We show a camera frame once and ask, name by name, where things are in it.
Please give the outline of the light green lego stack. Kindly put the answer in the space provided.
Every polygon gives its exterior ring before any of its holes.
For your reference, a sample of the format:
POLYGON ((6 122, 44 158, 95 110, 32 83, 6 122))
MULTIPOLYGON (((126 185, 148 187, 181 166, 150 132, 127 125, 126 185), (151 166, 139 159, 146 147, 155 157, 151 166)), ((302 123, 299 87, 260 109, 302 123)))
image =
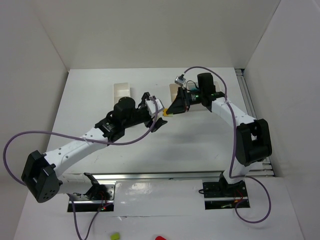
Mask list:
POLYGON ((173 117, 174 115, 172 113, 167 113, 167 108, 165 108, 163 111, 162 111, 162 116, 163 117, 173 117))

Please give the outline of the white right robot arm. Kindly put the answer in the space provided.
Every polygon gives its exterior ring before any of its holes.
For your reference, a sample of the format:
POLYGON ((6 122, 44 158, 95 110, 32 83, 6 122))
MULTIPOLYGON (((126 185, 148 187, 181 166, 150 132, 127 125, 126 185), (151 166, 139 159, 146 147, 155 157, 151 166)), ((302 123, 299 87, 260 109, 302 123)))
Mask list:
POLYGON ((272 143, 268 122, 256 119, 231 103, 225 93, 217 91, 211 73, 197 75, 197 84, 187 89, 187 80, 180 75, 174 81, 179 87, 169 108, 168 115, 188 112, 193 105, 201 104, 211 113, 221 117, 233 129, 233 149, 231 163, 220 182, 235 185, 257 162, 262 162, 272 154, 272 143))

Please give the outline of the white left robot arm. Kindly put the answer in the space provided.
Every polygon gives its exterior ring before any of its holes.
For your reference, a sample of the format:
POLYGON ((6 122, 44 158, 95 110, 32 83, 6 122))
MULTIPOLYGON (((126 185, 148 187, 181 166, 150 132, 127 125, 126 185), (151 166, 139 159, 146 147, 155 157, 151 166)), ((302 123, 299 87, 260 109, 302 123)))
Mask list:
POLYGON ((122 97, 105 118, 87 133, 68 144, 40 153, 29 154, 21 179, 38 203, 45 203, 57 194, 84 195, 89 200, 106 201, 110 190, 88 172, 66 174, 66 170, 90 154, 118 141, 127 128, 144 124, 149 133, 157 131, 166 121, 158 117, 162 102, 145 92, 139 105, 131 97, 122 97))

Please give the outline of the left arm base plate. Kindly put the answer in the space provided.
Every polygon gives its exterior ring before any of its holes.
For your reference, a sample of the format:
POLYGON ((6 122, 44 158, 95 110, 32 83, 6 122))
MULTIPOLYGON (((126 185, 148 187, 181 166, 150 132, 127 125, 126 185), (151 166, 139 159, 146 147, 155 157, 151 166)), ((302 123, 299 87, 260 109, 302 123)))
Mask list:
POLYGON ((113 212, 115 198, 115 181, 101 181, 97 190, 88 194, 72 193, 75 211, 77 213, 113 212))

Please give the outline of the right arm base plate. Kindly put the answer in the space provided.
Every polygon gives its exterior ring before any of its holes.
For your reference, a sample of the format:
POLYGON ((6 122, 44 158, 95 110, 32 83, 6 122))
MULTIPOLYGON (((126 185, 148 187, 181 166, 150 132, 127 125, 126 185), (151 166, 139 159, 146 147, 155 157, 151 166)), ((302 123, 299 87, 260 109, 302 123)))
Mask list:
POLYGON ((228 184, 221 173, 218 181, 205 181, 198 193, 204 197, 205 210, 249 208, 247 187, 243 180, 228 184))

